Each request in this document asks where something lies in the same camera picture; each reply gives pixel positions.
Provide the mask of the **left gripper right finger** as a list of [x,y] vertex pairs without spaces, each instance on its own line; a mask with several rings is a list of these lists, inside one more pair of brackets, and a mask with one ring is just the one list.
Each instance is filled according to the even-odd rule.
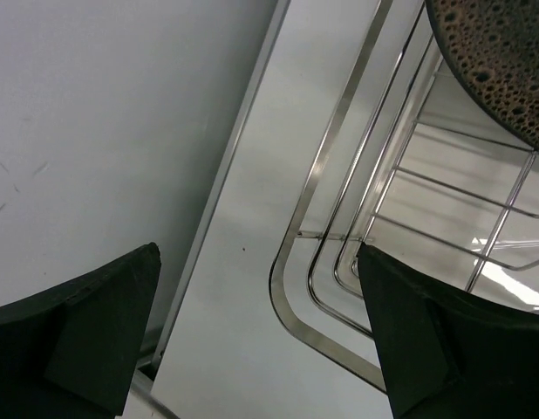
[[358,275],[396,418],[539,418],[539,315],[362,244]]

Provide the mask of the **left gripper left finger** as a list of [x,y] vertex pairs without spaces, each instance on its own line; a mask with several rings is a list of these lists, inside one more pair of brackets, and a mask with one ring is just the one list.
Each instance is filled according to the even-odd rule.
[[122,416],[160,268],[145,244],[0,306],[0,418]]

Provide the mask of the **brown speckled plate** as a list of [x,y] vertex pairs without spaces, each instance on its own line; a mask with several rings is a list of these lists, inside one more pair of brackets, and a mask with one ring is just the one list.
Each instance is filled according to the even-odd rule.
[[426,12],[469,97],[539,151],[539,1],[428,1]]

